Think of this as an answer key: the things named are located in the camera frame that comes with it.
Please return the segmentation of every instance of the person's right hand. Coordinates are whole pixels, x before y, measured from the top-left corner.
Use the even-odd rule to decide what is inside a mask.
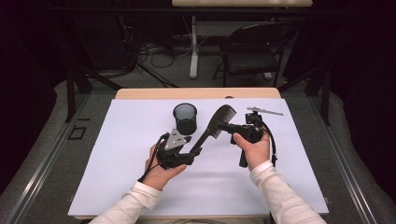
[[[270,137],[264,132],[262,139],[257,143],[249,143],[239,133],[233,134],[235,143],[245,151],[249,171],[270,159]]]

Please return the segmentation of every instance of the table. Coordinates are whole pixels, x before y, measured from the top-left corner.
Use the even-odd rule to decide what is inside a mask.
[[[232,122],[236,124],[245,121],[245,113],[239,112],[245,112],[243,108],[247,105],[260,103],[265,105],[265,109],[283,112],[285,116],[279,120],[272,115],[262,115],[268,121],[267,125],[274,127],[272,132],[278,139],[279,160],[276,167],[279,172],[285,173],[295,190],[317,212],[328,213],[289,109],[280,99],[277,89],[188,88],[119,90],[107,112],[69,216],[80,219],[95,217],[132,186],[144,172],[148,141],[155,142],[164,131],[171,131],[175,122],[172,109],[181,102],[193,103],[198,109],[198,128],[192,135],[191,143],[188,143],[190,147],[219,105],[229,104],[235,108],[238,114]],[[141,217],[267,216],[268,208],[249,180],[248,170],[238,166],[240,149],[230,144],[230,137],[227,133],[221,133],[218,139],[208,138],[194,164],[170,181],[156,208],[142,211]]]
[[[311,7],[312,0],[173,0],[172,5],[174,7]],[[239,24],[239,27],[243,25],[248,25],[243,22]],[[224,23],[225,32],[218,33],[216,35],[229,35],[233,30],[237,29],[235,22]],[[217,21],[214,24],[214,29],[212,29],[207,22],[205,23],[206,29],[208,29],[208,35],[213,30],[219,29],[221,25]],[[190,68],[190,78],[197,78],[198,73],[198,48],[197,48],[197,35],[204,35],[205,31],[201,31],[199,34],[198,22],[195,16],[192,16],[191,22],[191,35],[192,35],[192,55],[191,55],[191,68]]]

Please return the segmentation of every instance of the chair seat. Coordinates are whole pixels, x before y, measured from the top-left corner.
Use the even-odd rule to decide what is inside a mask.
[[[277,60],[269,50],[234,51],[227,54],[227,71],[230,75],[273,72],[277,67]]]

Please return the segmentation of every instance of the wooden desk top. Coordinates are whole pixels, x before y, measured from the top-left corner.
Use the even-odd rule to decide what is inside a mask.
[[[116,100],[127,99],[223,99],[233,98],[276,98],[280,99],[276,88],[156,88],[121,89]]]
[[[173,0],[174,7],[311,7],[312,0]]]

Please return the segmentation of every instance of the person's right arm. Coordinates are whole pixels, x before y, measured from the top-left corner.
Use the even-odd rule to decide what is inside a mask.
[[[245,151],[250,178],[259,188],[264,201],[278,224],[326,223],[314,209],[306,203],[276,172],[269,161],[269,135],[264,132],[261,141],[251,144],[240,134],[234,133],[236,144]]]

